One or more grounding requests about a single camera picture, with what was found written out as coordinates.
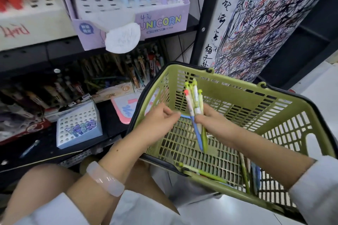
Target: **black shelf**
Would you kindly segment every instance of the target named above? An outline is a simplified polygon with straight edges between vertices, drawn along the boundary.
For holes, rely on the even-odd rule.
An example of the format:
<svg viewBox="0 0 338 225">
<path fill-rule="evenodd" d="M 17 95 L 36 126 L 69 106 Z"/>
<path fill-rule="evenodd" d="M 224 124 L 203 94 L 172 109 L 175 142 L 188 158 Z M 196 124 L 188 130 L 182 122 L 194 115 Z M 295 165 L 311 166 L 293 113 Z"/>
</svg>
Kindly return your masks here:
<svg viewBox="0 0 338 225">
<path fill-rule="evenodd" d="M 185 31 L 148 38 L 145 41 L 140 41 L 140 44 L 196 31 L 198 23 L 199 21 L 189 14 Z M 0 79 L 24 75 L 42 69 L 52 69 L 74 60 L 104 52 L 105 48 L 85 51 L 77 36 L 2 51 L 0 52 Z"/>
<path fill-rule="evenodd" d="M 13 142 L 0 146 L 1 161 L 8 160 L 8 164 L 0 166 L 0 188 L 4 188 L 18 180 L 35 165 L 60 163 L 127 130 L 128 125 L 121 123 L 110 100 L 98 103 L 97 108 L 102 123 L 102 136 L 65 149 L 58 149 L 55 139 L 56 123 L 53 123 L 51 127 L 45 130 L 25 135 Z M 36 140 L 40 140 L 40 144 L 34 147 L 25 158 L 20 159 L 19 156 Z"/>
</svg>

